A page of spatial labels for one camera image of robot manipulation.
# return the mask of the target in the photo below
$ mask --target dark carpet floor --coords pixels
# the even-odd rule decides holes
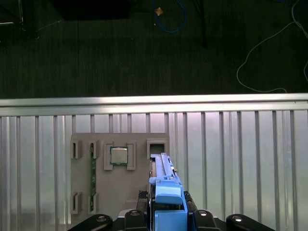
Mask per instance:
[[[204,0],[205,49],[193,0],[182,0],[187,23],[173,34],[159,28],[150,0],[131,2],[127,18],[101,20],[65,20],[47,0],[24,1],[39,39],[0,27],[0,98],[253,93],[237,82],[237,68],[251,48],[292,21],[294,4]],[[108,18],[122,9],[121,1],[114,3],[95,9]],[[167,28],[183,22],[175,0],[156,5]],[[308,1],[301,0],[295,16],[306,30],[307,12]],[[251,54],[240,79],[259,90],[307,92],[307,59],[308,39],[293,24]]]

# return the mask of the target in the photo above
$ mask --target metal bar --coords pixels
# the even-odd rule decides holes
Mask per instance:
[[[40,138],[39,138],[39,117],[36,116],[35,117],[35,128],[34,128],[34,133],[35,133],[35,137],[34,137],[34,143],[35,143],[35,190],[36,190],[36,231],[39,231],[40,229],[40,194],[39,194],[39,188],[40,188],[40,184],[39,184],[39,142],[40,142]]]
[[[185,179],[185,184],[183,184],[184,188],[187,189],[189,191],[189,182],[188,182],[188,139],[187,139],[187,113],[183,113],[182,114],[182,132],[183,132],[183,154],[184,154],[184,179]]]
[[[90,115],[90,132],[95,132],[94,115]]]
[[[177,127],[177,123],[175,120],[175,114],[174,113],[169,113],[168,114],[168,134],[169,134],[169,155],[170,158],[172,160],[172,163],[175,167],[175,169],[177,169],[178,167],[178,159],[177,159],[177,135],[176,135],[176,127]]]
[[[206,161],[206,123],[205,123],[205,113],[201,113],[201,138],[202,138],[202,175],[204,177],[203,181],[203,208],[207,208],[207,161]]]
[[[3,217],[3,225],[6,227],[3,228],[3,230],[12,230],[11,229],[11,220],[12,220],[12,215],[11,215],[11,210],[12,210],[12,176],[11,176],[11,161],[13,158],[14,153],[11,151],[10,147],[10,118],[9,117],[3,117],[0,118],[0,124],[1,128],[1,152],[2,152],[2,161],[4,166],[2,167],[3,169],[3,178],[2,178],[2,184],[4,185],[4,188],[6,190],[3,190],[2,194],[2,209],[3,211],[6,211],[4,213]]]
[[[275,184],[275,224],[276,229],[280,230],[280,201],[279,201],[279,169],[278,169],[278,131],[277,131],[277,112],[272,112],[273,116],[273,151],[274,151],[274,184]]]
[[[131,133],[131,114],[127,115],[127,132]]]
[[[54,166],[54,227],[59,229],[59,195],[58,195],[58,117],[53,117],[53,166]]]
[[[3,154],[3,150],[2,150],[2,118],[0,117],[0,185],[3,185],[2,179],[4,176],[3,170],[4,170],[4,154]],[[3,216],[3,204],[2,202],[4,201],[4,195],[3,194],[3,190],[0,190],[0,231],[2,231],[5,227],[4,227],[4,216]]]
[[[226,217],[226,184],[225,184],[225,136],[224,136],[224,123],[223,113],[219,113],[219,140],[220,140],[220,179],[221,179],[221,213],[222,217]]]
[[[277,111],[307,110],[308,103],[180,103],[180,104],[137,104],[109,106],[41,106],[3,107],[0,116],[70,116],[89,114],[161,113],[161,112],[226,112],[226,111]]]
[[[283,133],[284,131],[284,125],[283,125],[283,112],[277,111],[276,112],[276,129],[277,129],[277,165],[278,165],[278,175],[277,175],[277,180],[278,180],[278,205],[279,205],[279,220],[280,224],[279,226],[276,226],[276,229],[280,230],[279,227],[286,227],[286,230],[288,227],[288,212],[286,211],[287,206],[286,206],[286,201],[287,201],[287,186],[286,186],[286,164],[284,162],[284,137],[285,134]]]
[[[72,116],[65,116],[64,117],[64,132],[63,132],[63,136],[64,136],[64,149],[65,149],[65,153],[69,153],[70,152],[70,140],[71,140],[71,135],[73,132],[73,124],[72,124]],[[65,205],[66,205],[66,210],[65,213],[67,214],[67,224],[71,223],[71,215],[70,215],[70,207],[71,207],[71,202],[70,202],[70,196],[71,196],[71,178],[70,178],[70,174],[68,174],[71,171],[71,158],[69,155],[65,155],[64,157],[64,174],[65,174],[65,179],[64,179],[64,188],[66,191],[66,194],[64,195],[65,197]]]
[[[244,214],[258,220],[257,146],[255,112],[242,113],[242,165]]]
[[[285,210],[285,226],[288,231],[294,230],[293,217],[293,167],[292,167],[292,132],[291,132],[291,112],[282,112],[282,153],[283,153],[283,170],[284,170],[284,210]]]
[[[293,221],[294,231],[298,231],[298,214],[297,214],[297,183],[296,183],[296,150],[295,150],[295,121],[294,111],[290,112],[291,120],[291,169],[292,169],[292,193],[293,193]]]
[[[20,117],[16,118],[16,187],[17,187],[17,219],[16,219],[16,230],[21,230],[21,174],[20,174],[20,167],[21,167],[21,144],[20,138],[21,131],[20,131]]]
[[[151,132],[151,122],[150,122],[150,114],[147,113],[145,115],[145,131]]]
[[[38,196],[39,213],[38,230],[54,230],[55,199],[54,199],[54,133],[53,116],[36,117],[36,144],[38,169]],[[64,168],[58,168],[59,175],[64,176]]]
[[[112,115],[109,115],[109,132],[114,132],[114,121]]]
[[[120,115],[120,132],[128,131],[128,116]]]
[[[262,184],[261,184],[261,157],[260,157],[260,119],[259,112],[255,112],[256,126],[256,164],[257,164],[257,217],[262,223]]]
[[[180,95],[180,96],[129,96],[48,99],[5,99],[0,107],[87,106],[111,104],[152,103],[240,103],[308,101],[308,93],[297,94],[247,94],[247,95]]]
[[[76,116],[72,115],[72,133],[76,133]]]
[[[223,134],[223,152],[224,152],[224,191],[225,191],[225,215],[234,214],[233,198],[233,156],[232,156],[232,125],[231,113],[222,113],[222,134]]]
[[[165,121],[164,121],[164,125],[165,125],[165,133],[169,133],[169,114],[165,113]]]
[[[238,115],[239,112],[230,112],[229,121],[230,121],[230,158],[231,158],[231,213],[240,213],[243,207],[241,207],[242,203],[242,195],[241,193],[241,185],[240,182],[240,147],[241,147],[241,136],[240,136],[240,125]]]
[[[66,145],[70,145],[66,143],[66,137],[65,137],[65,131],[66,131],[66,127],[65,127],[65,116],[58,116],[57,117],[57,146],[58,146],[58,160],[57,160],[57,170],[58,170],[58,208],[59,208],[59,213],[58,213],[58,223],[60,224],[60,230],[62,230],[62,227],[64,226],[64,230],[67,230],[67,225],[68,225],[68,220],[70,217],[70,214],[68,212],[68,208],[70,208],[68,206],[68,201],[70,199],[69,196],[66,196],[67,194],[70,194],[70,190],[68,190],[68,187],[70,185],[68,185],[68,181],[67,179],[67,156],[68,155],[62,155],[62,153],[67,153],[66,152]]]
[[[308,137],[308,113],[307,111],[294,112],[295,130],[295,165],[296,165],[296,203],[297,203],[297,229],[306,230],[308,221],[307,210],[307,137]]]
[[[239,211],[244,212],[244,189],[243,189],[243,137],[242,137],[242,113],[237,113],[238,126],[238,166],[239,166]]]
[[[112,115],[112,124],[114,133],[121,132],[121,119],[119,114]]]

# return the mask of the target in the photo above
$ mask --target corrugated metal panel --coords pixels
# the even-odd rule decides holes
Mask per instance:
[[[308,95],[274,96],[228,105],[217,98],[0,101],[0,231],[67,230],[74,132],[167,132],[173,163],[199,208],[221,219],[244,213],[276,230],[306,230]]]

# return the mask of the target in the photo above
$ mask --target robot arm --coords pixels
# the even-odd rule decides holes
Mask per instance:
[[[242,214],[222,221],[198,210],[165,153],[152,154],[148,191],[140,191],[136,208],[122,211],[113,221],[94,215],[70,231],[274,231]]]

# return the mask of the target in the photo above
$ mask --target blue cable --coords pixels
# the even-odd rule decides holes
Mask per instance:
[[[183,27],[184,27],[185,24],[186,24],[186,21],[187,21],[186,10],[185,10],[184,6],[182,5],[182,3],[180,2],[180,0],[177,0],[177,3],[180,5],[180,7],[181,7],[181,8],[183,9],[183,11],[184,11],[184,23],[183,23],[178,29],[176,29],[176,30],[171,30],[171,31],[170,31],[170,30],[166,30],[166,29],[163,27],[163,25],[161,25],[161,23],[160,23],[160,21],[159,21],[159,19],[158,19],[158,16],[157,16],[157,14],[156,14],[156,12],[155,12],[155,9],[156,9],[155,0],[152,0],[153,10],[154,10],[154,15],[155,15],[156,22],[157,22],[157,24],[159,25],[159,27],[160,27],[163,31],[165,31],[165,32],[167,32],[167,33],[175,33],[175,32],[177,32],[177,31],[183,29]]]

